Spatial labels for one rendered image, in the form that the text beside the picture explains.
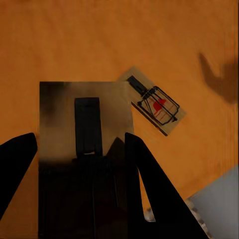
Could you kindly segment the mousetrap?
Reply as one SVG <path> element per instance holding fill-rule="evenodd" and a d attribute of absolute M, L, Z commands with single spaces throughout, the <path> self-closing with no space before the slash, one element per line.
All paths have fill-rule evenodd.
<path fill-rule="evenodd" d="M 165 136 L 187 113 L 135 66 L 116 82 L 129 82 L 131 105 Z"/>
<path fill-rule="evenodd" d="M 40 82 L 38 239 L 128 239 L 126 132 L 129 82 Z"/>

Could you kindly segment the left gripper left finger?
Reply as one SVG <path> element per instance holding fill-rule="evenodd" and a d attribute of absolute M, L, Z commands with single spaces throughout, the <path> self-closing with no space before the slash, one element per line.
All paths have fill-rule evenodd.
<path fill-rule="evenodd" d="M 0 220 L 37 152 L 33 132 L 0 145 Z"/>

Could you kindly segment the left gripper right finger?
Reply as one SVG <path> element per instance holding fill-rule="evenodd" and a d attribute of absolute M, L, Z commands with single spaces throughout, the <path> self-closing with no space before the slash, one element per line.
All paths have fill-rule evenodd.
<path fill-rule="evenodd" d="M 125 133 L 128 239 L 209 239 L 143 140 Z M 144 219 L 138 170 L 156 222 Z"/>

